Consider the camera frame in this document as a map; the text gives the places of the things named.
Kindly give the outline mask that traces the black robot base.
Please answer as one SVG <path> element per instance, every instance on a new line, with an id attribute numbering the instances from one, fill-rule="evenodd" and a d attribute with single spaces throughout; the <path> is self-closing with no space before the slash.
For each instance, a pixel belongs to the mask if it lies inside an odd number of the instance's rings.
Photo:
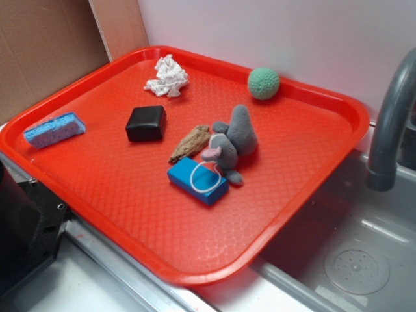
<path id="1" fill-rule="evenodd" d="M 37 180 L 16 182 L 1 165 L 1 298 L 57 258 L 68 205 Z"/>

